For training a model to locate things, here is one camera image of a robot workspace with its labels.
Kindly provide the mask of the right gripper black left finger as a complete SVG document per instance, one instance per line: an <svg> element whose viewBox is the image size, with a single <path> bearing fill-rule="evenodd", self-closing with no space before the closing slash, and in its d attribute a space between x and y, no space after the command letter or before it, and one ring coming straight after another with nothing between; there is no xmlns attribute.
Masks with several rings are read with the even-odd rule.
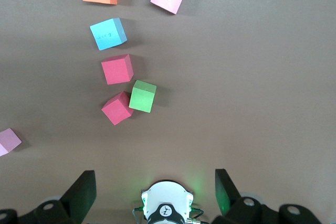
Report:
<svg viewBox="0 0 336 224"><path fill-rule="evenodd" d="M22 216L14 209L2 209L1 223L82 223L96 196L95 172L86 170L58 200L46 201Z"/></svg>

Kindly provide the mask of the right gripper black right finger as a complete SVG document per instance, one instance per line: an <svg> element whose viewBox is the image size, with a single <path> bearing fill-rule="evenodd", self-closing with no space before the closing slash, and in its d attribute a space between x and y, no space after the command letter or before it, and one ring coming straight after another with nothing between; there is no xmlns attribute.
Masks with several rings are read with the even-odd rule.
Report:
<svg viewBox="0 0 336 224"><path fill-rule="evenodd" d="M221 211L212 223L320 223L306 207L284 204L272 210L257 199L240 195L225 169L215 170L215 195Z"/></svg>

